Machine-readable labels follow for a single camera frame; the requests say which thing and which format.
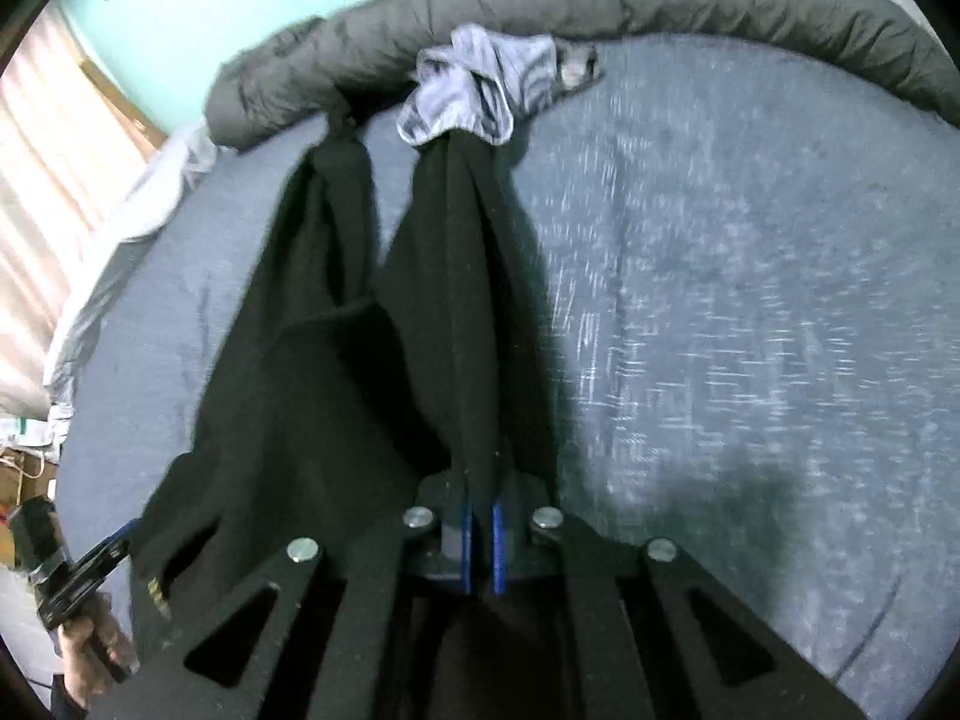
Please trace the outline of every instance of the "screw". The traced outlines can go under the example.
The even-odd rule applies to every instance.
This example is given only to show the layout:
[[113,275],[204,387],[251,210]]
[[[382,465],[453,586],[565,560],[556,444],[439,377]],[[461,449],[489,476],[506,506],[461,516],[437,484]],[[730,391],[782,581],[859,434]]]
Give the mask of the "screw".
[[310,562],[319,552],[320,546],[312,538],[295,538],[287,544],[287,557],[293,562]]
[[403,513],[403,524],[410,529],[429,528],[433,525],[433,512],[425,506],[412,506]]
[[541,506],[531,514],[530,519],[541,531],[552,531],[563,525],[563,512],[552,506]]
[[669,538],[655,538],[647,544],[647,557],[656,562],[674,562],[677,546]]

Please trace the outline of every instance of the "triangular cutout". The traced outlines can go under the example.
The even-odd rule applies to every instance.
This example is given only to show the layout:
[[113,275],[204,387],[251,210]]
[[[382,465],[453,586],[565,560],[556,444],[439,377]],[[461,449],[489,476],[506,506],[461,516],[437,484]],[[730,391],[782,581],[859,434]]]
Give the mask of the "triangular cutout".
[[736,688],[776,668],[773,656],[731,620],[707,594],[693,589],[688,597],[690,610],[700,623],[724,685]]
[[276,600],[275,589],[266,587],[259,591],[210,638],[195,647],[186,656],[184,666],[224,688],[236,688]]

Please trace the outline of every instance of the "blue strip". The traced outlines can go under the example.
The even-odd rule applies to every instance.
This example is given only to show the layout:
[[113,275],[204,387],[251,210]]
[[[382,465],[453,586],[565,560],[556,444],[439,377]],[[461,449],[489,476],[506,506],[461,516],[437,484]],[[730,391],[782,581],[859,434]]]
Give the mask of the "blue strip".
[[113,541],[115,538],[127,538],[133,532],[133,529],[136,528],[136,526],[139,524],[140,524],[139,519],[131,519],[130,522],[124,525],[120,530],[118,530],[112,536],[110,536],[109,540]]
[[464,530],[461,535],[460,585],[465,594],[473,592],[473,572],[470,561],[473,558],[473,509],[469,501],[464,502]]
[[493,594],[507,592],[507,566],[504,555],[503,508],[500,502],[493,504]]

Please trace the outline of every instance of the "black fabric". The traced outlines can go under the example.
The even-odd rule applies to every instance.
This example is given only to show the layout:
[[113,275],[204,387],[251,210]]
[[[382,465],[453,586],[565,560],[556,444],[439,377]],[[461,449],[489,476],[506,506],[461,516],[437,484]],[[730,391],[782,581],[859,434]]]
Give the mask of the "black fabric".
[[462,471],[481,523],[506,464],[553,482],[511,213],[491,147],[455,131],[422,153],[411,208],[374,273],[366,151],[344,129],[307,153],[203,396],[193,450],[172,464],[131,549],[145,664],[171,625],[188,626],[292,538],[344,560],[352,539],[412,504],[425,475]]
[[50,686],[50,715],[53,720],[83,720],[86,717],[86,709],[66,692],[62,674],[54,674],[54,683]]
[[563,720],[576,675],[558,586],[434,605],[410,632],[414,679],[398,720]]

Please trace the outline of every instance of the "gray blanket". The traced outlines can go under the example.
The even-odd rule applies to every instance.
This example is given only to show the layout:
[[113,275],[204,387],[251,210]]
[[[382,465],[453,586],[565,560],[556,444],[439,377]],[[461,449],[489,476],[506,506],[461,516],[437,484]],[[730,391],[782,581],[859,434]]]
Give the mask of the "gray blanket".
[[[599,52],[605,79],[500,153],[566,504],[618,538],[675,538],[870,717],[901,720],[960,635],[960,132],[771,47]],[[416,159],[396,115],[365,135],[384,247]],[[323,134],[308,119],[219,163],[118,299],[61,469],[75,554],[189,447],[277,192]]]
[[422,49],[463,23],[594,40],[648,32],[726,35],[822,59],[960,124],[960,74],[888,0],[375,0],[275,34],[224,65],[206,118],[215,143],[249,148],[357,95],[391,94]]

